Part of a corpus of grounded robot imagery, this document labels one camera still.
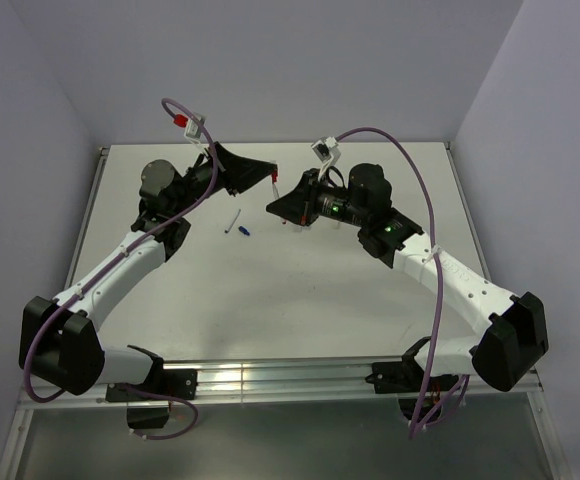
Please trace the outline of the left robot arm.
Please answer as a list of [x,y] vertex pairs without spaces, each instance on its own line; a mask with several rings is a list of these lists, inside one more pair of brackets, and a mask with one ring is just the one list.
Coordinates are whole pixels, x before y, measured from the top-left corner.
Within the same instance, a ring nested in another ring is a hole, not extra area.
[[277,175],[272,162],[238,156],[212,143],[185,173],[167,160],[141,172],[138,216],[120,245],[94,270],[50,299],[36,296],[23,311],[19,365],[24,388],[44,402],[33,377],[60,394],[81,395],[98,384],[129,388],[142,399],[161,394],[167,381],[161,356],[141,347],[105,348],[98,332],[109,314],[147,275],[183,245],[186,216],[211,195],[242,194]]

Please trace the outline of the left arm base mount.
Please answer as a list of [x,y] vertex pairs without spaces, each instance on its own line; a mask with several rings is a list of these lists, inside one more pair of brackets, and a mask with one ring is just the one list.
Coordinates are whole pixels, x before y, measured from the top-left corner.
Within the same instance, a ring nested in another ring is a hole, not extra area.
[[[198,422],[198,408],[191,403],[196,388],[195,369],[163,370],[141,384],[108,385],[105,401],[127,404],[126,423],[134,434],[151,440],[171,439],[188,433]],[[189,408],[192,417],[182,430],[164,433],[167,422],[174,419],[175,404]]]

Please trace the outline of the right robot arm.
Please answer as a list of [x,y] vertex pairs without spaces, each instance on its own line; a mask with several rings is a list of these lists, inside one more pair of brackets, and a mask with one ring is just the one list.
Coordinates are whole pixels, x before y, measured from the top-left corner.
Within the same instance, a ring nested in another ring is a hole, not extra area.
[[367,382],[378,393],[414,393],[434,380],[448,388],[462,375],[476,375],[490,387],[510,391],[548,351],[543,302],[494,285],[452,255],[392,205],[392,186],[378,165],[354,166],[345,187],[302,174],[288,194],[272,201],[268,213],[300,227],[324,217],[357,227],[363,249],[387,267],[404,273],[433,293],[468,323],[467,337],[424,337],[397,362],[376,364]]

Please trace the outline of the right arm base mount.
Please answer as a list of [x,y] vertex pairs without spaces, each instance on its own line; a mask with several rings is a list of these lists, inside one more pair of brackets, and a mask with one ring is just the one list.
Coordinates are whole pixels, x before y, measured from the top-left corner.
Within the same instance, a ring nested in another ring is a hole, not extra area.
[[[402,414],[410,421],[414,415],[423,375],[424,370],[415,361],[375,362],[371,365],[371,373],[364,381],[373,386],[375,394],[414,394],[413,398],[399,401]],[[442,394],[449,391],[458,381],[459,377],[456,375],[432,377],[425,390],[419,420],[439,404]]]

